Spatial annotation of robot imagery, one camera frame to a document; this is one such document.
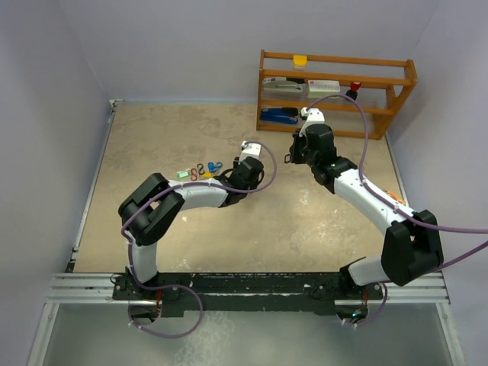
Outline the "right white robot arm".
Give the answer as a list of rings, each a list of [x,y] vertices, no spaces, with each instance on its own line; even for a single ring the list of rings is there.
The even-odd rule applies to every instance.
[[[437,224],[435,215],[414,211],[362,178],[356,164],[337,154],[329,126],[314,124],[303,135],[294,132],[284,161],[308,165],[317,183],[349,202],[384,236],[379,257],[361,258],[340,269],[339,290],[345,297],[356,298],[376,282],[403,286],[443,265],[440,235],[424,227]]]

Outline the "black S carabiner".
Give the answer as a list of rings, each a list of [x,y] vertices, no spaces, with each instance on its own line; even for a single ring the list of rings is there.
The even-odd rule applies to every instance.
[[[201,164],[201,163],[198,163],[197,164],[197,173],[199,174],[199,176],[203,176],[204,173],[205,173],[205,170],[204,170],[204,165]]]

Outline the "blue S carabiner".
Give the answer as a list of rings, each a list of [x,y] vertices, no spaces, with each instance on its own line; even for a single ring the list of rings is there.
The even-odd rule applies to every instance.
[[[209,169],[209,172],[215,173],[215,172],[218,172],[223,167],[223,163],[222,162],[208,162],[207,167]]]

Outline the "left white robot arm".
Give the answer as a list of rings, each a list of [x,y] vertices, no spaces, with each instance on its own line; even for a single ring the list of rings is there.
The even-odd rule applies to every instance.
[[[157,288],[157,242],[167,233],[183,210],[201,207],[222,208],[239,203],[255,190],[264,177],[257,158],[235,162],[230,175],[218,175],[185,184],[159,173],[150,175],[118,208],[121,234],[129,246],[130,290],[148,299]]]

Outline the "green tag key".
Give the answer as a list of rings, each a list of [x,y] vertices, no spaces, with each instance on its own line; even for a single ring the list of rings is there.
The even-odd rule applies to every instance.
[[[190,170],[189,169],[185,169],[183,171],[178,171],[176,173],[177,179],[184,179],[184,178],[188,178],[190,176],[191,176],[191,173],[190,173]]]

